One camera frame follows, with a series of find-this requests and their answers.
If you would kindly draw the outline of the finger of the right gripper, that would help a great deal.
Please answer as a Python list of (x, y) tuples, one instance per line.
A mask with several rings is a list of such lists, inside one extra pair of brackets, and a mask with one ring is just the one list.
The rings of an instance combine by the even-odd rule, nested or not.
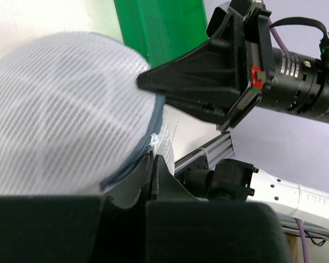
[(239, 78), (242, 30), (243, 16), (226, 13), (209, 40), (173, 61), (140, 74), (138, 87), (153, 92), (208, 88), (240, 95), (243, 91)]
[(166, 104), (198, 120), (226, 129), (230, 125), (228, 113), (240, 93), (182, 93), (166, 94)]

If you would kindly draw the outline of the white mesh laundry bag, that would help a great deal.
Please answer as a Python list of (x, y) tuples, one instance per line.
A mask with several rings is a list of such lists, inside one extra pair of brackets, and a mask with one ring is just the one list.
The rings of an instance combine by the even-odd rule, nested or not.
[(165, 97), (140, 90), (150, 68), (94, 32), (61, 32), (0, 59), (0, 195), (102, 193), (143, 155), (174, 173)]

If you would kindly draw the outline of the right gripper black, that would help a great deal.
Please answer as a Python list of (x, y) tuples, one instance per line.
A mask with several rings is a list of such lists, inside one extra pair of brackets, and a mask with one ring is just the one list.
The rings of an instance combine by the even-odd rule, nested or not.
[(211, 104), (210, 122), (233, 128), (256, 106), (329, 123), (329, 37), (320, 41), (319, 59), (271, 45), (269, 31), (281, 25), (323, 29), (312, 19), (269, 21), (262, 3), (231, 1), (215, 8), (207, 27), (214, 56), (211, 84), (223, 88), (223, 104)]

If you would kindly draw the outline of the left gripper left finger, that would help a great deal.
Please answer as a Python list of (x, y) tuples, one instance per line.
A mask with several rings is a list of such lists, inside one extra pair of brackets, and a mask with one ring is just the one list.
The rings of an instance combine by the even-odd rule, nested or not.
[(143, 262), (147, 154), (102, 195), (1, 196), (0, 262)]

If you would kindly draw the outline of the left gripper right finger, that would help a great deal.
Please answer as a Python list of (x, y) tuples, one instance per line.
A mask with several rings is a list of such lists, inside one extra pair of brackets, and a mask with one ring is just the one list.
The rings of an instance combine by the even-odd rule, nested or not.
[(256, 196), (252, 164), (224, 159), (214, 170), (171, 175), (157, 156), (145, 208), (146, 262), (291, 262), (272, 209)]

